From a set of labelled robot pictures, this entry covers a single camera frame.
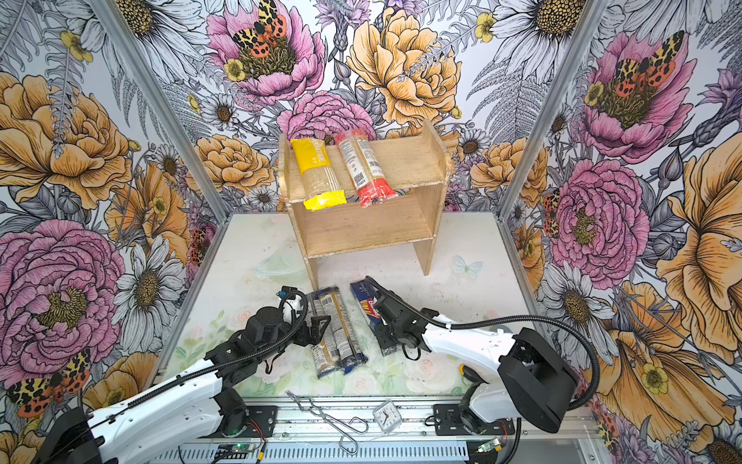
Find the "blue Barilla spaghetti box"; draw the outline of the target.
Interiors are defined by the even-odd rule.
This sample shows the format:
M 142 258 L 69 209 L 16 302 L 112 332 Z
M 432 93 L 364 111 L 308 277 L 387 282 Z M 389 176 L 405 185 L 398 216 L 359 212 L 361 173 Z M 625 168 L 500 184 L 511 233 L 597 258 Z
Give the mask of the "blue Barilla spaghetti box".
M 396 353 L 399 349 L 398 344 L 390 334 L 390 328 L 382 319 L 380 312 L 375 307 L 376 293 L 374 288 L 365 280 L 352 282 L 350 284 L 357 302 L 366 315 L 370 330 L 377 340 L 383 356 L 389 356 Z

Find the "red spaghetti bag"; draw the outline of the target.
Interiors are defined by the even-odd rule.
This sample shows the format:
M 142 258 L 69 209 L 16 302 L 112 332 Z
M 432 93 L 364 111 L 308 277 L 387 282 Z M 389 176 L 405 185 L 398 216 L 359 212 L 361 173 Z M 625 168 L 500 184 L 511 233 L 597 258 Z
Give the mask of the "red spaghetti bag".
M 390 187 L 365 131 L 351 130 L 334 137 L 348 168 L 361 208 L 398 197 Z

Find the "yellow spaghetti bag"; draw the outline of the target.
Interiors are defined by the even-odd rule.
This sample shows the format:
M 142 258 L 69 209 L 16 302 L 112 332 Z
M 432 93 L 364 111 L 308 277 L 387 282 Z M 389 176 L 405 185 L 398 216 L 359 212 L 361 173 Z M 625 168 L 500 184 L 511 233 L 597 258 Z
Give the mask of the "yellow spaghetti bag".
M 290 140 L 306 199 L 303 206 L 311 212 L 340 206 L 346 203 L 344 189 L 332 168 L 332 162 L 321 139 L 301 138 Z

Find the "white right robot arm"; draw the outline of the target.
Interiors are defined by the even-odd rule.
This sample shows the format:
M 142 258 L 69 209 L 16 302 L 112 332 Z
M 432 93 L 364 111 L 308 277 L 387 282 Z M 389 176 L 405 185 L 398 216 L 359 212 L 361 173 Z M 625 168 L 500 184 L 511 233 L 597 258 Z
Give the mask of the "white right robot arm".
M 539 332 L 523 328 L 510 334 L 490 329 L 511 322 L 553 325 L 582 344 L 591 363 L 597 365 L 589 340 L 560 320 L 524 314 L 457 323 L 432 309 L 417 310 L 384 289 L 376 292 L 375 307 L 396 344 L 448 355 L 498 376 L 498 382 L 492 383 L 476 371 L 465 374 L 471 386 L 459 403 L 459 415 L 463 427 L 473 434 L 482 434 L 492 423 L 507 419 L 521 419 L 556 433 L 565 414 L 584 406 L 597 389 L 593 380 L 578 392 L 576 372 Z

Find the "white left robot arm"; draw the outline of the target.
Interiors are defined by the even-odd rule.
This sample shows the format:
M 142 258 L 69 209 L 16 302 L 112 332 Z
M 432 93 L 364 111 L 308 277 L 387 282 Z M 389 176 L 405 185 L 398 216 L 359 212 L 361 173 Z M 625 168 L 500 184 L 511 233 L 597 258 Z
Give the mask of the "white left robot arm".
M 75 408 L 54 423 L 37 463 L 144 463 L 190 440 L 255 430 L 235 386 L 291 344 L 316 345 L 330 317 L 297 313 L 285 321 L 263 307 L 243 330 L 174 377 L 114 405 Z

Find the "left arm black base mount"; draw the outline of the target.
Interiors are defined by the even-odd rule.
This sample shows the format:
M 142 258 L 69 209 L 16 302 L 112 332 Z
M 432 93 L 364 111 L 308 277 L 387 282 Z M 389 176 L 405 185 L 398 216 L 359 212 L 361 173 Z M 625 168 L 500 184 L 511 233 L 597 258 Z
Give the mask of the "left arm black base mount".
M 240 406 L 223 417 L 218 431 L 225 438 L 272 438 L 277 412 L 277 406 Z

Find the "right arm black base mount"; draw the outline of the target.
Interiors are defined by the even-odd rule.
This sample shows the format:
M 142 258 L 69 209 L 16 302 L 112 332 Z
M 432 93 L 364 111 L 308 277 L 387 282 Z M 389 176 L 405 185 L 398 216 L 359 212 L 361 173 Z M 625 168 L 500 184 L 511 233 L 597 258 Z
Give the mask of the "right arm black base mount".
M 496 420 L 485 423 L 474 413 L 463 412 L 458 404 L 437 403 L 433 405 L 431 416 L 432 427 L 437 436 L 512 436 L 515 433 L 515 423 L 512 420 Z

